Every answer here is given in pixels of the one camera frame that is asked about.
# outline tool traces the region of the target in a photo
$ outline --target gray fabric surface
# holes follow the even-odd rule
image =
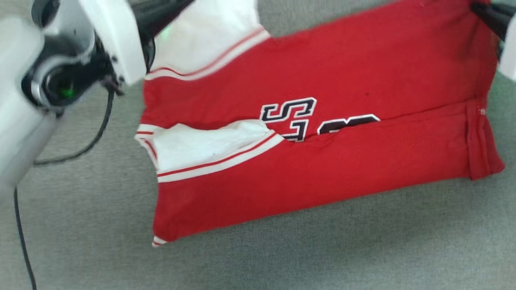
[[[0,17],[27,0],[0,0]],[[387,1],[260,0],[284,35]],[[76,151],[101,123],[104,92],[74,108],[43,157]],[[141,87],[115,101],[104,138],[20,186],[40,289],[514,289],[516,86],[497,76],[489,116],[504,173],[405,188],[151,248],[156,179],[133,140]],[[29,289],[10,197],[0,199],[0,289]]]

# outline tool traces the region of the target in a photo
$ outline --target embroidered number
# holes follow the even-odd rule
[[[265,123],[276,123],[288,120],[294,111],[294,119],[306,118],[313,115],[317,100],[315,98],[305,98],[293,101],[287,101],[280,107],[279,104],[271,104],[262,106],[260,119]],[[308,119],[294,120],[291,122],[290,128],[296,130],[295,133],[283,134],[282,136],[295,142],[303,142],[307,135]]]
[[[290,118],[294,109],[298,109],[294,113],[294,118],[304,118],[313,115],[317,100],[315,98],[306,98],[293,101],[287,101],[281,105],[271,104],[262,106],[262,114],[260,119],[265,123],[275,123],[286,121]]]
[[[262,106],[260,119],[265,123],[284,122],[290,118],[290,129],[295,130],[295,133],[283,134],[282,136],[295,142],[303,142],[308,130],[309,120],[306,119],[314,114],[317,100],[315,98],[305,98],[292,101],[286,101],[281,106],[280,104],[270,104]],[[317,129],[317,133],[327,134],[337,132],[345,127],[357,126],[365,123],[379,122],[380,119],[373,114],[354,116],[347,119],[335,119],[324,121]]]
[[[380,119],[373,114],[350,117],[348,119],[336,119],[324,121],[317,129],[319,135],[334,133],[345,127],[357,126],[371,122],[379,122]]]

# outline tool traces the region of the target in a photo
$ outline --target red jersey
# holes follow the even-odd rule
[[[194,2],[156,39],[144,84],[153,245],[502,171],[495,43],[469,3],[400,1],[272,38],[254,0]]]

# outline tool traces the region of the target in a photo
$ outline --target white sleeve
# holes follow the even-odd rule
[[[146,79],[160,69],[189,79],[257,35],[270,37],[260,24],[256,0],[194,1],[156,37],[156,57]],[[240,47],[239,54],[254,45]]]
[[[169,129],[141,125],[136,140],[149,151],[161,181],[173,181],[235,166],[284,138],[260,120],[244,120],[217,130],[197,130],[183,124]]]

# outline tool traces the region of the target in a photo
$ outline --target green led light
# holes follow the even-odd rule
[[[61,89],[59,94],[65,99],[73,98],[75,96],[75,90],[72,89]]]

